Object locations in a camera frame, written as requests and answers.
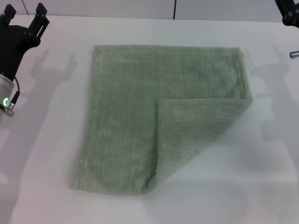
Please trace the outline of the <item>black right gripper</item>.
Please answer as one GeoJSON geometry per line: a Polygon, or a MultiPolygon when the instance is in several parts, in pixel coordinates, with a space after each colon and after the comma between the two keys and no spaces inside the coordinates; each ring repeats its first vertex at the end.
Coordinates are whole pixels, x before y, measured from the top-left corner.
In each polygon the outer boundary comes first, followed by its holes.
{"type": "Polygon", "coordinates": [[[275,0],[285,26],[299,26],[299,4],[294,0],[275,0]]]}

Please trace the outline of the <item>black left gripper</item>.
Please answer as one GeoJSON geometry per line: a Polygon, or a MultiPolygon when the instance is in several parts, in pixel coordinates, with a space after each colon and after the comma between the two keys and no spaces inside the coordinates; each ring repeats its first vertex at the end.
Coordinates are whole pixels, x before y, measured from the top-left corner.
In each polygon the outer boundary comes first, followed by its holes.
{"type": "Polygon", "coordinates": [[[9,24],[15,14],[13,6],[6,6],[0,16],[0,73],[6,77],[15,77],[24,54],[39,46],[50,23],[43,3],[38,3],[35,17],[28,28],[9,24]]]}

